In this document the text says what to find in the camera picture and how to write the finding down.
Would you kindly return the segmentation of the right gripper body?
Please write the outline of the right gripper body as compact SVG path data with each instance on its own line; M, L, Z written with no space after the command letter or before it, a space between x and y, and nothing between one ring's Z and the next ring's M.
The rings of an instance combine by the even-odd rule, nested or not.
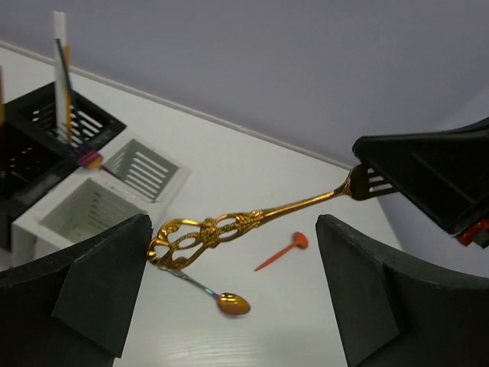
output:
M457 237L457 240L465 247L475 243L481 248L489 246L489 222L488 219L481 219L472 227L467 229Z

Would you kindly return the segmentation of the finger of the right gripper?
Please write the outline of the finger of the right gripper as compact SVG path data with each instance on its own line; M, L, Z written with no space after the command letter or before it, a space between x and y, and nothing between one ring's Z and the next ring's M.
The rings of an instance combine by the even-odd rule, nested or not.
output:
M449 235L488 218L487 119L442 132L364 136L352 151Z

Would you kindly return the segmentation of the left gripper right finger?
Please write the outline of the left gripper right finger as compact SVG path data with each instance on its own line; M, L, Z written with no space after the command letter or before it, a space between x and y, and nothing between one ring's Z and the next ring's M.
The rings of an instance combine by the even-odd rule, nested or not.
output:
M486 366L488 280L372 239L331 215L316 222L349 366Z

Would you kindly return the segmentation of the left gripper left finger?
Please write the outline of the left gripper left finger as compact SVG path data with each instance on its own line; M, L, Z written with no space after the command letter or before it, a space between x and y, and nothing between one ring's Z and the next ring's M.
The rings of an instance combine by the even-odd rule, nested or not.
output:
M111 366L121 357L152 235L137 214L1 273L3 366Z

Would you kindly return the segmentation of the orange plastic spoon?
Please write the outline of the orange plastic spoon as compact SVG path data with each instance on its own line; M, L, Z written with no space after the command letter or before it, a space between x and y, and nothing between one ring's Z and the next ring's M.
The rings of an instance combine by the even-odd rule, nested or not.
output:
M309 240L307 239L307 237L301 232L295 232L292 237L292 242L288 246L281 249L279 252L272 255L269 259L258 265L254 269L254 271L260 271L261 269L266 268L268 265L272 264L280 257L284 256L286 253L288 253L288 251L292 250L293 248L307 249L308 247Z

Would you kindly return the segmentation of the gold ornate fork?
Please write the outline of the gold ornate fork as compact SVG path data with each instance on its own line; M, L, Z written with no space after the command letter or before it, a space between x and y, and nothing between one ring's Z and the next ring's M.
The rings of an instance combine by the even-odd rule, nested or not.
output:
M339 196L356 201L396 193L397 188L373 168L359 164L353 167L337 188L318 196L269 209L236 212L208 217L201 221L172 219L165 222L151 240L146 259L159 268L181 270L190 266L209 248L242 237L272 220L324 203Z

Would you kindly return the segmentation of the iridescent blue purple fork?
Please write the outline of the iridescent blue purple fork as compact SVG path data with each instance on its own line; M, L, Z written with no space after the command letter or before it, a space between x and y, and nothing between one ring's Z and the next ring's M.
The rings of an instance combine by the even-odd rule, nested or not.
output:
M85 169L91 171L102 170L112 176L115 176L115 174L103 164L103 156L98 151L91 148L87 142L86 145L82 146L81 148L79 148L78 145L76 148L73 148L72 156L80 167L84 167Z

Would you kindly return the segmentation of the iridescent metal spoon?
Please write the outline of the iridescent metal spoon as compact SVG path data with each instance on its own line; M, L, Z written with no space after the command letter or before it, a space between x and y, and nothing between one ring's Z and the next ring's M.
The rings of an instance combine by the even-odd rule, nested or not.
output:
M244 316L251 311L251 305L241 296L230 292L216 293L205 285L199 283L194 278L190 277L181 270L174 270L169 268L159 268L160 271L172 274L173 276L183 279L198 287L202 291L210 295L216 302L220 311L230 317Z

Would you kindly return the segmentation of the white chopstick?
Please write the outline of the white chopstick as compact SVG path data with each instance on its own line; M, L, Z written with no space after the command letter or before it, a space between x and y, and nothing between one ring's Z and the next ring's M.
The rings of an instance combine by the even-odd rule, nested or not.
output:
M66 46L66 14L53 12L53 46L54 46L54 89L56 98L57 139L67 140L68 92L66 91L65 73L61 52Z

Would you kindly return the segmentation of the gold knife black handle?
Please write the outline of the gold knife black handle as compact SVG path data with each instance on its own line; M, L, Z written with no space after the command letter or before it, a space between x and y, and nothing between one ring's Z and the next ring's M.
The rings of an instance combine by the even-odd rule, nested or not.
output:
M2 67L0 68L0 126L3 125L5 121L5 104L4 104L4 93L3 93L3 79L2 79Z

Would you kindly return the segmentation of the orange chopstick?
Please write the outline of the orange chopstick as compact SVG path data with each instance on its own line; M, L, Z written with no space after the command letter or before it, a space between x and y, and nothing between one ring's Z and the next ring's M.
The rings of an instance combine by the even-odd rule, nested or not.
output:
M66 98L66 137L68 143L71 145L73 143L73 119L72 119L72 98L71 98L71 92L70 92L70 47L67 44L64 47L64 56L65 56L65 61L66 61L66 91L67 91L67 98Z

